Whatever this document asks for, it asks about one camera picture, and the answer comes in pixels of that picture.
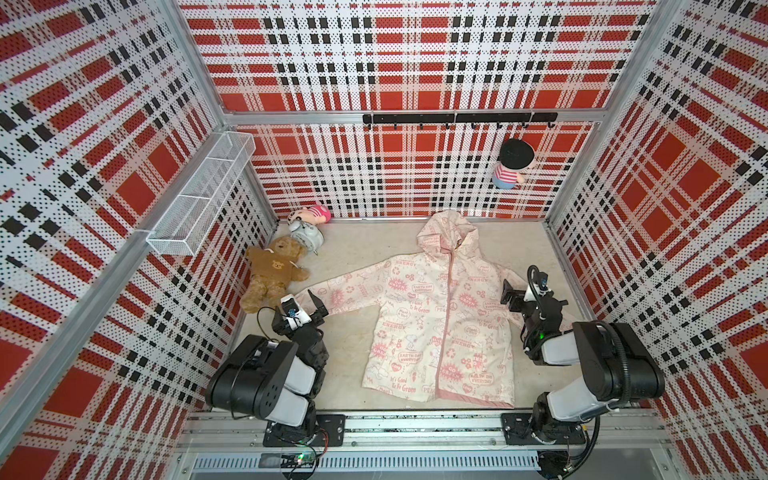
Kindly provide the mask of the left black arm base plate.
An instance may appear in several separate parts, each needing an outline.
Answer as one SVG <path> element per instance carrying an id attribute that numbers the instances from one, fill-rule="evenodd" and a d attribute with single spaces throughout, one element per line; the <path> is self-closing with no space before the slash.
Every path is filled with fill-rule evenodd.
<path id="1" fill-rule="evenodd" d="M 268 422 L 262 445 L 338 447 L 343 444 L 346 419 L 343 414 L 311 414 L 303 424 L 296 427 Z"/>

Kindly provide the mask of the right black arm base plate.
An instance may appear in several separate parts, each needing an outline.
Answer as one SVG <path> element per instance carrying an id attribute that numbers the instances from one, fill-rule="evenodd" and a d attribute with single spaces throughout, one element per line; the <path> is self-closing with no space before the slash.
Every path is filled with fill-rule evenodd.
<path id="1" fill-rule="evenodd" d="M 585 446 L 587 435 L 579 423 L 561 422 L 515 410 L 501 414 L 501 429 L 509 446 Z"/>

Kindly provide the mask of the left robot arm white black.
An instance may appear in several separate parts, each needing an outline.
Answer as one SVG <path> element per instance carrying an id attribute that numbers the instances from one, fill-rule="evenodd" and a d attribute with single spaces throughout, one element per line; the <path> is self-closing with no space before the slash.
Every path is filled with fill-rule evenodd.
<path id="1" fill-rule="evenodd" d="M 272 443 L 309 444 L 321 432 L 314 398 L 325 379 L 329 352 L 323 325 L 328 310 L 312 291 L 309 313 L 293 295 L 273 311 L 272 328 L 282 340 L 249 335 L 218 367 L 205 401 L 237 419 L 268 423 Z"/>

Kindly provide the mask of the cream pink printed jacket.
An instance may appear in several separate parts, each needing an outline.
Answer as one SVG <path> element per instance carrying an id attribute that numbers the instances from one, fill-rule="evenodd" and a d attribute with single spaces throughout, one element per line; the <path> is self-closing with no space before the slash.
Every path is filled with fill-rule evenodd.
<path id="1" fill-rule="evenodd" d="M 526 268 L 559 266 L 542 225 L 471 222 L 438 213 L 424 225 L 329 227 L 315 278 L 296 288 L 329 309 L 324 409 L 528 407 L 567 385 L 573 367 L 525 356 L 522 318 L 500 302 Z"/>

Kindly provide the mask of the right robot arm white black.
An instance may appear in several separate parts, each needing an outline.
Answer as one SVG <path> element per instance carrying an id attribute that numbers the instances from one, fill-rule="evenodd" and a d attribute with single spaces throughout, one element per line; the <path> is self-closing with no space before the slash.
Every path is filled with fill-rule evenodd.
<path id="1" fill-rule="evenodd" d="M 554 297 L 548 275 L 531 265 L 527 286 L 505 280 L 501 304 L 522 315 L 523 352 L 537 366 L 578 366 L 580 376 L 565 387 L 540 394 L 526 423 L 507 431 L 545 445 L 574 438 L 576 430 L 634 401 L 658 399 L 665 378 L 658 364 L 625 323 L 576 321 L 563 330 L 565 300 Z"/>

